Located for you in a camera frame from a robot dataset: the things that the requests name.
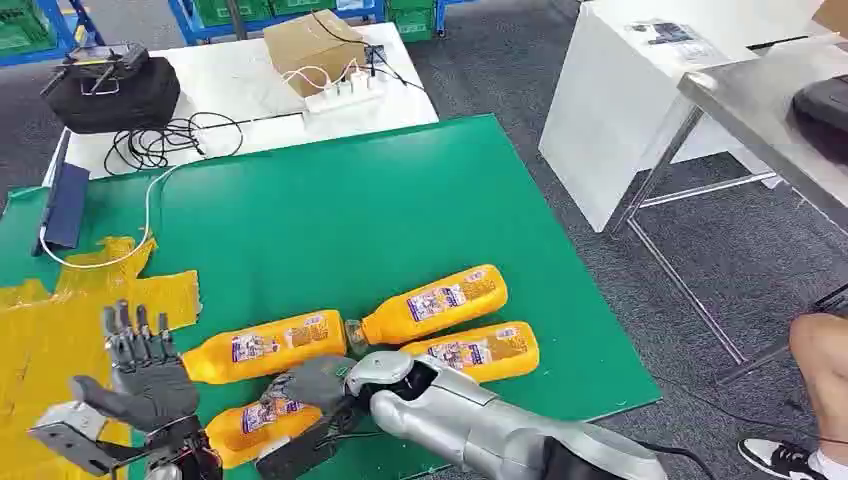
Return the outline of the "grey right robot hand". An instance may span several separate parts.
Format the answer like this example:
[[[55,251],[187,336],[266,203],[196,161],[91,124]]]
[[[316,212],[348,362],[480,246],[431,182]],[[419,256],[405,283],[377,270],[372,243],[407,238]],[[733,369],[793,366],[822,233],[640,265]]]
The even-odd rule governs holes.
[[[269,405],[276,400],[290,400],[334,415],[354,403],[346,378],[356,364],[354,359],[335,355],[308,359],[274,378],[259,401]]]

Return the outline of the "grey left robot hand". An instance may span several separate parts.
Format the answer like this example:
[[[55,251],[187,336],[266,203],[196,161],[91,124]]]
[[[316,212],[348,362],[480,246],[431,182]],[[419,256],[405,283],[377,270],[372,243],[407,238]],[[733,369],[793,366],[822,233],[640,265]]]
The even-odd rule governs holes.
[[[104,348],[111,365],[111,386],[88,375],[69,380],[73,397],[100,414],[152,433],[196,413],[198,392],[175,348],[168,316],[158,316],[153,332],[140,304],[130,319],[129,303],[118,300],[103,309]]]

